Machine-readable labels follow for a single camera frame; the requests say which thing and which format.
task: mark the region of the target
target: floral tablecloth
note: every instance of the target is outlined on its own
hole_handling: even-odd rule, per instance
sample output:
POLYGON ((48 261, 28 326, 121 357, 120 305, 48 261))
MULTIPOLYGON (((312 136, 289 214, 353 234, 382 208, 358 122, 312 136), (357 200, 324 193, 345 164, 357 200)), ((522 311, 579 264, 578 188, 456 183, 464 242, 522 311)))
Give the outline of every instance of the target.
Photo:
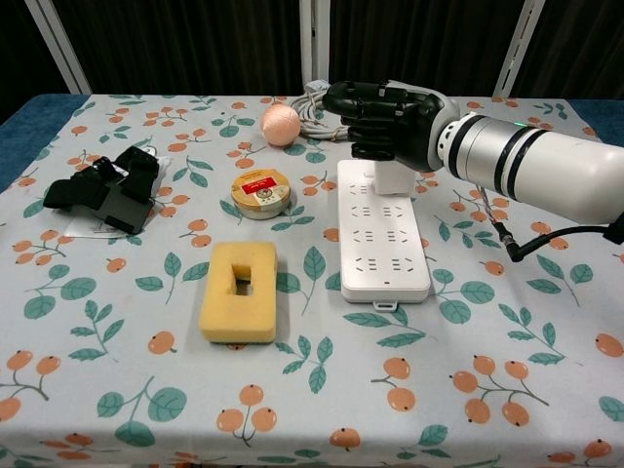
MULTIPOLYGON (((0 465, 620 464, 622 248, 582 234, 513 264, 474 187, 420 174, 435 292, 391 314, 348 304, 335 174, 349 144, 267 146, 258 120, 276 100, 92 96, 0 195, 0 465), (144 232, 63 235, 49 184, 132 144, 172 159, 144 232), (234 208, 230 183, 250 168, 290 179, 283 216, 234 208), (244 240, 277 245, 277 338, 210 344, 197 321, 211 250, 244 240)), ((564 100, 457 101, 595 138, 564 100)), ((570 225, 492 198, 517 239, 570 225)))

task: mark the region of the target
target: power strip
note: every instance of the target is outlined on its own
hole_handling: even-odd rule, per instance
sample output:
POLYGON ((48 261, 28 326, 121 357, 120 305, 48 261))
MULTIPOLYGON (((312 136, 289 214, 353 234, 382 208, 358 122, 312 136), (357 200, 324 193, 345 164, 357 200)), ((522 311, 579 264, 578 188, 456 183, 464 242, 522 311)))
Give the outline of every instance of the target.
POLYGON ((431 286, 407 195, 377 195, 371 161, 338 162, 341 290, 349 302, 394 311, 421 302, 431 286))

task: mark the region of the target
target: black object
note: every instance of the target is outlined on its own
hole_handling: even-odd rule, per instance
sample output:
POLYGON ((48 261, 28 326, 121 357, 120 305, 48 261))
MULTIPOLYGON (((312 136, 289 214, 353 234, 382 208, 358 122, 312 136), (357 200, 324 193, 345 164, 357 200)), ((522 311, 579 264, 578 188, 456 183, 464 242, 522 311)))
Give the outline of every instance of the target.
POLYGON ((158 176, 158 162, 152 155, 131 146, 115 163, 102 157, 70 179, 52 183, 43 206, 71 208, 83 205, 94 216, 129 234, 138 234, 154 206, 152 184, 158 176), (128 173, 123 175, 115 166, 128 173))
POLYGON ((348 125, 354 158, 396 160, 431 172, 427 160, 433 123, 444 103, 433 94, 343 81, 330 86, 323 106, 348 125))

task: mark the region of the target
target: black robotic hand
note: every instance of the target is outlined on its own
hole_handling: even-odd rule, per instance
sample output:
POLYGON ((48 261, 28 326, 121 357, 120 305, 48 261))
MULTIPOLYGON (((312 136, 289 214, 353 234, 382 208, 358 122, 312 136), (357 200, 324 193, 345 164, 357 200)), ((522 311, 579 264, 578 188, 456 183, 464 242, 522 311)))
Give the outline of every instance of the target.
POLYGON ((338 82, 323 97, 327 111, 349 126, 355 158, 398 161, 416 171, 441 166, 436 144, 442 129, 459 118, 450 99, 425 88, 338 82))

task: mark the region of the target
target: robotic hand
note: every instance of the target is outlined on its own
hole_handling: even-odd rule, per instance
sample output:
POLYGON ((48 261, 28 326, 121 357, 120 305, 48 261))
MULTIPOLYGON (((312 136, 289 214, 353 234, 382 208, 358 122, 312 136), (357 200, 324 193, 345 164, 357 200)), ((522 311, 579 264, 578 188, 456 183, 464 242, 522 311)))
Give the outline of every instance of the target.
POLYGON ((490 217, 512 260, 573 232, 624 242, 624 148, 470 113, 425 88, 339 82, 323 98, 349 126, 355 158, 397 161, 416 171, 445 166, 458 178, 579 223, 519 246, 490 217))

